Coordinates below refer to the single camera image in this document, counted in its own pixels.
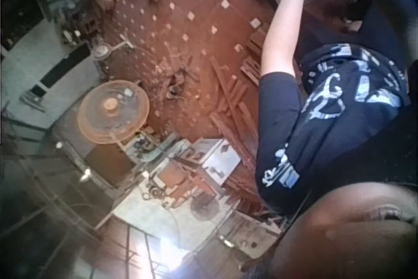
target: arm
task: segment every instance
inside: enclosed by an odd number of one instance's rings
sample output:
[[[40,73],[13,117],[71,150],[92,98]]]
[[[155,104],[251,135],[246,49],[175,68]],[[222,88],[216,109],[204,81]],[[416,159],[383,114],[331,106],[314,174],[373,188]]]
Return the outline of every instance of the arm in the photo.
[[[293,55],[298,41],[304,0],[281,0],[263,45],[261,76],[285,72],[295,76]]]

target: navy t-shirt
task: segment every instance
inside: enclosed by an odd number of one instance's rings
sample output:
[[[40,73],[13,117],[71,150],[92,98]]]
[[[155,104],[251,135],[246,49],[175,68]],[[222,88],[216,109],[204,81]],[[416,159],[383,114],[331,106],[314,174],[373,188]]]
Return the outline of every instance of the navy t-shirt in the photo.
[[[255,179],[263,200],[283,215],[321,184],[331,161],[376,135],[410,103],[403,71],[361,46],[323,46],[300,69],[310,94],[304,105],[290,74],[264,75],[259,86]]]

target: floor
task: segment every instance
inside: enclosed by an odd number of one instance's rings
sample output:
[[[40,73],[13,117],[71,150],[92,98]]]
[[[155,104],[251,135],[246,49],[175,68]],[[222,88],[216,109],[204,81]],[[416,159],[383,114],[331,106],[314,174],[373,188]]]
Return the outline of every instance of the floor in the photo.
[[[256,18],[268,23],[273,13],[266,0],[118,0],[114,11],[104,15],[104,40],[116,45],[126,32],[136,48],[118,50],[106,60],[110,75],[143,82],[151,101],[148,121],[157,132],[175,131],[191,142],[219,137],[208,117],[222,96],[209,58],[224,66],[227,80],[235,75],[248,87],[243,101],[256,120],[257,88],[242,75],[240,66],[248,55],[245,42],[255,31],[250,22]],[[188,69],[199,79],[195,82],[186,75],[181,98],[161,101],[162,82],[176,55],[184,63],[193,56]],[[256,151],[255,143],[245,144]],[[252,174],[239,165],[234,176],[249,178],[243,195],[257,201]]]

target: white tile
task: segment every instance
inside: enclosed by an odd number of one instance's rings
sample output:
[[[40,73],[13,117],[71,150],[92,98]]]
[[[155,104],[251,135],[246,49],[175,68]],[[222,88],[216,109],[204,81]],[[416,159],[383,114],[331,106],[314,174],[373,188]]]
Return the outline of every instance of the white tile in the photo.
[[[243,49],[244,49],[244,47],[242,47],[242,46],[241,46],[241,44],[236,44],[236,45],[234,46],[234,49],[235,49],[237,52],[240,52],[241,50],[243,50]]]
[[[221,6],[226,9],[229,7],[229,1],[228,0],[222,0]]]
[[[251,24],[252,27],[254,27],[255,29],[257,29],[261,25],[261,22],[260,22],[259,19],[254,18],[254,20],[252,20],[250,22],[250,24]]]
[[[190,21],[193,21],[195,18],[195,14],[193,12],[189,12],[189,14],[187,15],[187,17],[189,18]]]

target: man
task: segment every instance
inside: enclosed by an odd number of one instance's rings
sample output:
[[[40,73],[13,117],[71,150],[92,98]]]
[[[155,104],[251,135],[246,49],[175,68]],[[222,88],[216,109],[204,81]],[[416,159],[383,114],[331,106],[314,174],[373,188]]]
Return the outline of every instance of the man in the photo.
[[[261,62],[255,178],[263,200],[283,215],[294,214],[312,187],[324,184],[338,156],[378,134],[410,103],[405,58],[374,5],[349,36],[309,17],[300,29],[303,4],[281,0]],[[304,105],[294,57],[309,94]]]

